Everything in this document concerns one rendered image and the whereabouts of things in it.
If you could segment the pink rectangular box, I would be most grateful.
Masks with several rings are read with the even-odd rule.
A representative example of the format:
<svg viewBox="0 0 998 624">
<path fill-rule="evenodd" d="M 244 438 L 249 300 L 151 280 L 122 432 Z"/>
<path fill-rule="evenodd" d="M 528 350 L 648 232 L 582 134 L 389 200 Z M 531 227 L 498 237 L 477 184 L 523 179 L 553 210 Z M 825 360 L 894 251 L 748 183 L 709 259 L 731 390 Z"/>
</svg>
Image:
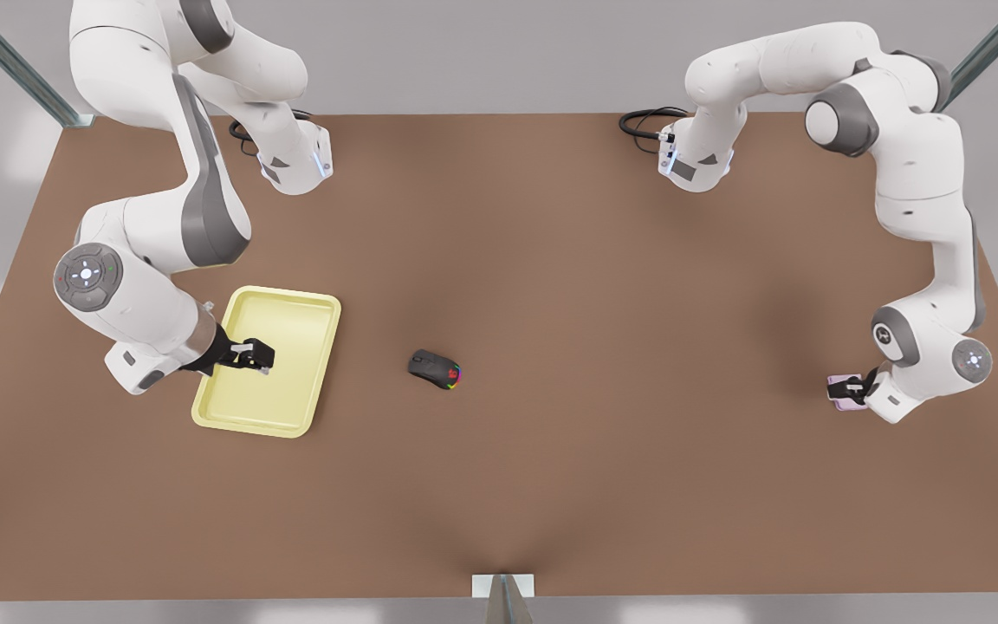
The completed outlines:
<svg viewBox="0 0 998 624">
<path fill-rule="evenodd" d="M 864 410 L 865 383 L 858 375 L 832 375 L 827 378 L 827 398 L 839 411 Z"/>
</svg>

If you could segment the pale yellow plastic tray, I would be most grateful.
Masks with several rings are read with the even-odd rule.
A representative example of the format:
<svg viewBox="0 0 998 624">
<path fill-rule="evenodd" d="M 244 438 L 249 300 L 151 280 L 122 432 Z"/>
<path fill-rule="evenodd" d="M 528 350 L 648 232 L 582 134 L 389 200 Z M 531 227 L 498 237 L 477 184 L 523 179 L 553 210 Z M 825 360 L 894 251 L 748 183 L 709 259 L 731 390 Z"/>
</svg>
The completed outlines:
<svg viewBox="0 0 998 624">
<path fill-rule="evenodd" d="M 336 297 L 242 287 L 222 325 L 234 342 L 257 337 L 275 351 L 267 373 L 217 367 L 199 382 L 191 418 L 199 426 L 298 438 L 313 422 L 341 306 Z"/>
</svg>

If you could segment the black computer mouse coloured lights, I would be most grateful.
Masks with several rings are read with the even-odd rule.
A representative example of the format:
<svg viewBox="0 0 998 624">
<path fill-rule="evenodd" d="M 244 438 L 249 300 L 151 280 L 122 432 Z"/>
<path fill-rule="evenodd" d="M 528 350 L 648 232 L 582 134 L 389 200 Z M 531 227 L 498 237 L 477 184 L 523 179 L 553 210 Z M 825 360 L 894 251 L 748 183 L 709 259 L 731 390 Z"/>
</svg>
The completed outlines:
<svg viewBox="0 0 998 624">
<path fill-rule="evenodd" d="M 461 379 L 460 365 L 446 356 L 427 350 L 412 353 L 408 372 L 439 388 L 455 388 Z"/>
</svg>

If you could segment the silver frame post white foot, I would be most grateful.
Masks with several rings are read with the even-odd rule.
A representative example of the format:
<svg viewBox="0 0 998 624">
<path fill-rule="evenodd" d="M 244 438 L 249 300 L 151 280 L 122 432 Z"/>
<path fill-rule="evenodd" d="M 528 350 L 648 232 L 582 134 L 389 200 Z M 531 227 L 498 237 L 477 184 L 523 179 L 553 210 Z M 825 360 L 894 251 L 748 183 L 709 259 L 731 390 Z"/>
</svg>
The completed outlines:
<svg viewBox="0 0 998 624">
<path fill-rule="evenodd" d="M 487 599 L 484 624 L 534 624 L 526 602 L 535 596 L 534 574 L 475 574 L 471 595 Z"/>
</svg>

